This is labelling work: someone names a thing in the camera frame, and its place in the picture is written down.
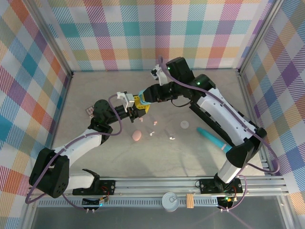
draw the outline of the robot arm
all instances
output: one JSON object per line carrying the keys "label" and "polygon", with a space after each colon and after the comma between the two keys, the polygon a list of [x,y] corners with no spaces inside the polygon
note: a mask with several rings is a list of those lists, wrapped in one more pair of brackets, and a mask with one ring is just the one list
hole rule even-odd
{"label": "robot arm", "polygon": [[[178,81],[203,88],[221,98],[222,102],[220,103],[200,91],[180,86],[175,82],[166,83],[167,80],[164,79],[164,73],[159,66],[156,66],[151,72],[155,80],[159,79],[159,84],[148,87],[142,94],[142,100],[149,103],[166,102],[177,99],[178,96],[189,98],[191,100],[191,110],[232,146],[232,149],[226,154],[226,162],[215,175],[213,182],[213,187],[217,187],[217,192],[223,192],[244,165],[260,149],[261,143],[243,128],[231,113],[224,109],[224,104],[227,104],[230,108],[232,107],[206,75],[201,74],[194,77],[185,59],[181,57],[168,62],[166,65],[171,76]],[[133,122],[135,118],[142,117],[148,112],[150,105],[143,105],[137,95],[134,96],[124,92],[117,93],[117,97],[122,100],[123,104],[115,108],[120,119],[129,117]],[[247,128],[261,138],[266,136],[264,129],[258,128],[251,121],[247,121],[241,113],[237,111],[234,111],[234,113],[246,124]],[[45,148],[40,151],[30,176],[30,185],[34,185],[45,166],[59,151],[64,149],[61,155],[51,164],[51,167],[48,168],[37,188],[54,198],[59,197],[68,189],[86,188],[94,192],[99,188],[100,176],[98,174],[83,169],[84,172],[81,174],[69,175],[69,168],[85,153],[103,144],[109,136],[99,133],[111,134],[110,124],[116,121],[118,119],[109,103],[106,100],[97,101],[94,105],[90,126],[82,135],[68,143],[68,148],[63,145],[54,150]]]}

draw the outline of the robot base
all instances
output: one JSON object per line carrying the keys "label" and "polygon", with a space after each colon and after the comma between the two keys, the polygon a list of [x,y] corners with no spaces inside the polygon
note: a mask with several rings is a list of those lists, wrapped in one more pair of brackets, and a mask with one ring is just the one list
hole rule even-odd
{"label": "robot base", "polygon": [[221,192],[215,186],[215,179],[200,179],[199,188],[201,194],[218,194],[218,193],[234,194],[235,189],[236,189],[236,193],[243,193],[242,183],[238,178],[235,178],[230,184],[228,184],[227,187],[225,187],[224,192]]}

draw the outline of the can lid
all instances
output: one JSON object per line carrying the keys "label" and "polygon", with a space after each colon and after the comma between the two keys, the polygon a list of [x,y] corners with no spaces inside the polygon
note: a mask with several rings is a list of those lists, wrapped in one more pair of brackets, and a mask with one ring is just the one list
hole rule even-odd
{"label": "can lid", "polygon": [[162,197],[162,205],[167,211],[175,211],[179,207],[179,198],[173,192],[165,193]]}

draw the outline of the yellow object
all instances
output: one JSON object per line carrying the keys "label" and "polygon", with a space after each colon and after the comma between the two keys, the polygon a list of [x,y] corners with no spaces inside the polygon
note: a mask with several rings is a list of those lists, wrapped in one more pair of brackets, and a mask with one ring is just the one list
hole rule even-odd
{"label": "yellow object", "polygon": [[186,207],[194,208],[194,195],[193,194],[186,194]]}
{"label": "yellow object", "polygon": [[140,102],[140,97],[135,95],[134,97],[134,105],[136,106],[136,108],[138,108],[139,110],[145,109],[145,113],[148,112],[150,105],[142,105]]}

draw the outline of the white plastic piece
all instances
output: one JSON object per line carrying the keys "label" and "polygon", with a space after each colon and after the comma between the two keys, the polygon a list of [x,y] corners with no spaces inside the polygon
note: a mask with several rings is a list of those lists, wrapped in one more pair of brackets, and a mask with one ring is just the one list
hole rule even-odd
{"label": "white plastic piece", "polygon": [[[71,145],[68,149],[66,149],[61,156],[67,156],[71,165],[81,156],[83,156],[85,153],[87,153],[89,150],[98,147],[102,142],[102,135],[98,134],[97,131],[93,129],[87,129],[82,135],[87,135],[91,133],[96,133],[96,135],[92,135],[86,138],[83,138],[77,142],[75,142],[73,145]],[[58,148],[55,148],[55,152],[58,153],[61,149],[65,148],[66,145],[60,146]]]}
{"label": "white plastic piece", "polygon": [[219,123],[222,129],[229,135],[234,145],[239,146],[244,143],[245,138],[252,137],[252,134],[248,131],[244,131],[243,126],[233,117],[233,115],[227,111],[224,107],[226,104],[237,116],[238,118],[248,127],[248,129],[255,132],[255,127],[247,122],[244,118],[242,118],[235,109],[223,98],[217,88],[212,88],[209,92],[216,95],[218,98],[222,100],[222,103],[215,100],[210,95],[206,95],[205,97],[201,97],[197,104],[207,111],[213,119]]}
{"label": "white plastic piece", "polygon": [[162,206],[169,212],[175,211],[179,207],[179,198],[173,192],[165,193],[162,197]]}
{"label": "white plastic piece", "polygon": [[121,92],[117,92],[116,94],[117,94],[117,98],[122,101],[125,112],[127,112],[127,108],[132,107],[134,104],[133,94],[125,94]]}
{"label": "white plastic piece", "polygon": [[85,171],[82,171],[81,174],[70,174],[69,184],[65,191],[73,190],[76,188],[90,188],[93,180],[94,180],[94,176]]}
{"label": "white plastic piece", "polygon": [[237,168],[232,165],[228,160],[225,161],[224,165],[218,171],[218,177],[226,184],[230,183],[231,180],[236,177],[241,168]]}
{"label": "white plastic piece", "polygon": [[189,128],[189,126],[190,126],[190,124],[189,124],[189,122],[188,121],[182,121],[181,123],[180,123],[180,126],[181,126],[181,128],[182,129],[187,129],[187,128]]}
{"label": "white plastic piece", "polygon": [[159,80],[159,85],[162,86],[163,84],[168,83],[167,76],[162,71],[162,68],[157,64],[155,68],[151,70],[151,75],[154,80]]}

